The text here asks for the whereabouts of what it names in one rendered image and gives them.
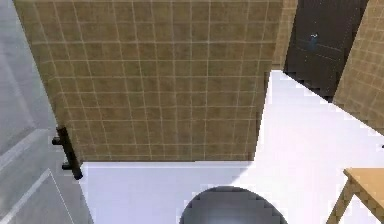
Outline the grey round bin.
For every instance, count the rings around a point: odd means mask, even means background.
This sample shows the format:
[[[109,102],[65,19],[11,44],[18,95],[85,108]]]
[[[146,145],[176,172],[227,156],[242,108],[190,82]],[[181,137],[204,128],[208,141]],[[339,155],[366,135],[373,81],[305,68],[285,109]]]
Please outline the grey round bin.
[[[178,224],[288,224],[268,200],[250,190],[217,186],[197,194]]]

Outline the dark brown room door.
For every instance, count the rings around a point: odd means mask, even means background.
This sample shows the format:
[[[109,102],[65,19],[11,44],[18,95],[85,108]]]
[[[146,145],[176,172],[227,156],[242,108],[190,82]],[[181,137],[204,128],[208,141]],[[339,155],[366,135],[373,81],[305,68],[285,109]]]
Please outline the dark brown room door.
[[[283,72],[333,100],[369,0],[298,0]],[[318,33],[314,50],[310,35]]]

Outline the grey room door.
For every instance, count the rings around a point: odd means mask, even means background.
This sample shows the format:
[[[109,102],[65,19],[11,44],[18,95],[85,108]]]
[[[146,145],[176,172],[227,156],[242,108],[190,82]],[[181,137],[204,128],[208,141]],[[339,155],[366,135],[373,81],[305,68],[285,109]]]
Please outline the grey room door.
[[[13,0],[0,0],[0,224],[94,224]]]

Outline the light wooden table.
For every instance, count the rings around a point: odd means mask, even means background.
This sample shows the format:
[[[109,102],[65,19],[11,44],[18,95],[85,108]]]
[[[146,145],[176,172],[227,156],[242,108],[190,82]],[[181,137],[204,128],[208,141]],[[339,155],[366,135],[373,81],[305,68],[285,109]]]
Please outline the light wooden table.
[[[346,168],[345,183],[326,224],[339,224],[353,196],[356,196],[384,224],[384,168]]]

